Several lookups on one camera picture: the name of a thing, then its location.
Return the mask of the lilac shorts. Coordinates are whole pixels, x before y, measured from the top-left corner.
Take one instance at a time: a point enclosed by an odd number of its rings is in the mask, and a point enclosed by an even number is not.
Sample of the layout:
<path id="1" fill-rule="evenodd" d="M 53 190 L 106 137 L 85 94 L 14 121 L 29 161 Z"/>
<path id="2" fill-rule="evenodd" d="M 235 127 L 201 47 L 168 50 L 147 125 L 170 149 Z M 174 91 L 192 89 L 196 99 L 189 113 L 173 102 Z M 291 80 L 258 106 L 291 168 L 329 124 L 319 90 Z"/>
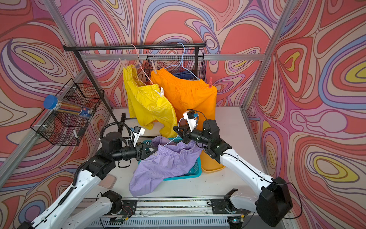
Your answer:
<path id="1" fill-rule="evenodd" d="M 139 163 L 130 181 L 129 191 L 134 197 L 153 192 L 166 178 L 187 174 L 202 152 L 194 141 L 174 143 L 163 136 L 154 138 L 152 145 L 158 150 Z"/>

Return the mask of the light blue wire hanger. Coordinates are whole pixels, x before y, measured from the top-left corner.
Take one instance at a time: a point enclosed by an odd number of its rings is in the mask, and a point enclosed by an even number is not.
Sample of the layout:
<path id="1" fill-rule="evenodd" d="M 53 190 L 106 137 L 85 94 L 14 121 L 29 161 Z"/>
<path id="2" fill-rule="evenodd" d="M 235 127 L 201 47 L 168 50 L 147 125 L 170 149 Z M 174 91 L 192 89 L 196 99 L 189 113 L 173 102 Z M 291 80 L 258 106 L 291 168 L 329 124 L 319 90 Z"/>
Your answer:
<path id="1" fill-rule="evenodd" d="M 180 123 L 181 123 L 181 121 L 183 120 L 184 118 L 182 117 L 179 121 L 178 121 L 178 127 L 180 127 Z M 175 138 L 173 138 L 173 139 L 171 139 L 168 143 L 166 143 L 165 145 L 164 145 L 164 147 L 165 146 L 167 146 L 167 145 L 169 145 L 169 144 L 171 144 L 172 142 L 174 142 L 176 139 L 178 139 L 178 138 L 180 138 L 180 139 L 182 139 L 180 136 L 179 136 L 179 134 L 175 137 Z"/>

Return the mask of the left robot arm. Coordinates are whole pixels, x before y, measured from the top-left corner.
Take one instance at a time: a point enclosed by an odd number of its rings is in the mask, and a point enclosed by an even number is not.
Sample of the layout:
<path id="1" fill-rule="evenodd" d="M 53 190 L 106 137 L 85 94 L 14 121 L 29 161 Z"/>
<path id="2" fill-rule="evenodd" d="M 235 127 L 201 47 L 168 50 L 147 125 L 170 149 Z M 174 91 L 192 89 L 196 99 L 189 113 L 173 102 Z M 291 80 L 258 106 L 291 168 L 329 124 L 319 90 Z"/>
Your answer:
<path id="1" fill-rule="evenodd" d="M 22 222 L 20 229 L 83 228 L 105 214 L 117 215 L 124 209 L 121 195 L 107 191 L 95 203 L 71 219 L 70 215 L 86 195 L 116 167 L 116 162 L 147 159 L 158 148 L 135 142 L 143 132 L 140 127 L 130 129 L 126 123 L 107 124 L 100 132 L 102 147 L 76 170 L 70 186 L 32 222 Z"/>

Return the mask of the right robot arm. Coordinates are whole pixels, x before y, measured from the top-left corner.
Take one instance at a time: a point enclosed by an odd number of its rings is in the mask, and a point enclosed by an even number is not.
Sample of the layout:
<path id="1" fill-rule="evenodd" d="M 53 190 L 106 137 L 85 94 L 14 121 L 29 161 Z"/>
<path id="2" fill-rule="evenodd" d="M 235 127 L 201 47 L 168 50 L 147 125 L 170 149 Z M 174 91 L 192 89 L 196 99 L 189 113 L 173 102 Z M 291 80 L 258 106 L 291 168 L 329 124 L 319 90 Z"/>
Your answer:
<path id="1" fill-rule="evenodd" d="M 184 143 L 194 141 L 211 158 L 236 173 L 255 193 L 254 197 L 241 196 L 237 190 L 227 194 L 229 204 L 236 209 L 257 213 L 271 227 L 276 227 L 293 208 L 288 186 L 283 178 L 272 178 L 244 160 L 220 137 L 215 120 L 206 120 L 203 129 L 175 126 L 173 130 Z"/>

